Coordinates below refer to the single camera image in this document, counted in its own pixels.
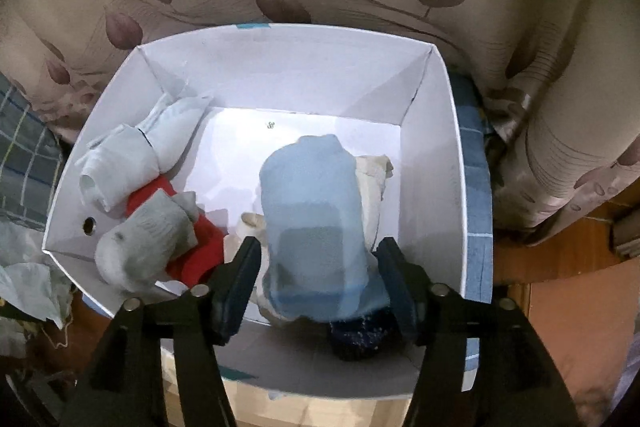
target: blue plaid cloth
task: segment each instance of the blue plaid cloth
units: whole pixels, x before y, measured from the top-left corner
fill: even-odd
[[[0,74],[0,212],[44,230],[62,167],[56,137]]]
[[[450,74],[453,100],[458,114],[466,182],[466,295],[467,299],[491,302],[494,286],[494,228],[491,179],[484,154],[488,130],[481,116],[473,82]],[[478,367],[479,342],[466,344],[465,370]]]

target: wooden surface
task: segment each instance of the wooden surface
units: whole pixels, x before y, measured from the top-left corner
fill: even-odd
[[[496,233],[494,285],[565,279],[621,262],[609,246],[611,224],[583,217],[535,247]]]
[[[68,327],[68,347],[60,346],[54,349],[47,337],[41,333],[29,346],[30,359],[38,367],[49,373],[71,370],[81,373],[91,360],[104,330],[109,325],[109,319],[97,314],[82,302],[82,294],[75,293],[71,305],[74,316],[73,323]],[[46,331],[54,343],[63,343],[65,335],[53,323],[48,323]]]
[[[507,296],[513,299],[520,307],[525,317],[529,317],[529,307],[531,304],[531,285],[512,284],[507,290]]]
[[[226,394],[238,426],[259,427],[399,427],[408,400],[322,400],[305,396],[270,399],[260,388],[225,382]],[[180,398],[172,388],[165,393],[167,418],[184,427]]]
[[[530,285],[529,320],[554,359],[578,413],[599,425],[633,338],[640,259]]]

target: crumpled fabric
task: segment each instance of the crumpled fabric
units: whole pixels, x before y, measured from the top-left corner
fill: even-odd
[[[95,248],[100,276],[124,291],[148,290],[164,276],[171,259],[197,246],[193,223],[199,217],[195,192],[169,197],[159,188],[100,238]]]
[[[76,162],[81,168],[82,202],[97,204],[109,212],[132,192],[170,170],[209,103],[206,96],[175,101],[164,94],[137,126],[121,124],[92,140]]]
[[[27,356],[27,337],[18,321],[0,317],[0,357],[24,359]]]
[[[127,200],[126,216],[129,217],[148,198],[161,188],[169,196],[175,196],[176,192],[171,183],[164,176],[158,176],[155,180],[146,184]],[[209,280],[213,269],[224,263],[222,230],[216,227],[204,214],[193,225],[193,231],[198,239],[198,245],[186,254],[174,259],[166,266],[166,273],[189,288]]]
[[[334,135],[303,136],[260,170],[270,265],[264,294],[289,320],[321,323],[388,305],[367,250],[356,160]]]
[[[271,305],[271,301],[264,295],[264,286],[262,285],[264,274],[269,268],[269,245],[266,226],[264,216],[252,212],[243,212],[238,220],[236,231],[225,235],[223,240],[225,263],[233,261],[246,237],[255,237],[260,242],[260,270],[258,271],[258,277],[255,279],[254,291],[251,293],[250,301],[258,306],[260,315],[271,324],[283,325],[289,322],[289,319],[280,315]]]
[[[60,329],[71,309],[71,281],[41,248],[43,233],[0,216],[0,297]]]

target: curtain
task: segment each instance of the curtain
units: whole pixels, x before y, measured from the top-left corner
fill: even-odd
[[[530,242],[640,176],[640,0],[0,0],[0,71],[73,141],[136,45],[268,21],[436,44],[497,133],[495,226]]]

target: folded clothing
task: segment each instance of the folded clothing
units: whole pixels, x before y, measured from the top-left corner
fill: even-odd
[[[303,136],[260,170],[270,264],[264,295],[289,320],[361,317],[388,305],[367,250],[356,160],[334,135]]]
[[[158,176],[129,196],[127,217],[133,214],[159,188],[164,190],[168,196],[176,194],[169,180],[165,176]],[[223,240],[225,235],[222,230],[210,222],[204,214],[199,214],[198,220],[193,224],[193,230],[198,245],[177,259],[169,261],[166,265],[166,273],[189,288],[207,282],[211,271],[224,261]]]
[[[355,172],[362,202],[362,227],[364,229],[365,246],[369,251],[372,250],[376,240],[382,194],[385,190],[386,179],[392,176],[392,171],[393,165],[391,165],[387,156],[356,157]],[[234,259],[242,241],[247,236],[255,237],[262,246],[260,271],[255,281],[255,292],[252,294],[251,300],[258,305],[262,316],[270,322],[277,324],[287,322],[287,319],[279,315],[271,306],[269,300],[264,296],[262,287],[264,274],[269,267],[269,248],[264,216],[252,212],[242,213],[235,232],[230,233],[224,239],[225,263],[230,263]]]
[[[169,94],[135,127],[122,124],[88,145],[76,162],[85,204],[106,212],[130,193],[171,169],[195,130],[210,100],[192,96],[175,101]]]
[[[196,247],[193,223],[199,215],[195,192],[169,197],[156,190],[126,221],[100,238],[95,248],[98,272],[121,290],[148,290],[164,275],[169,260]]]

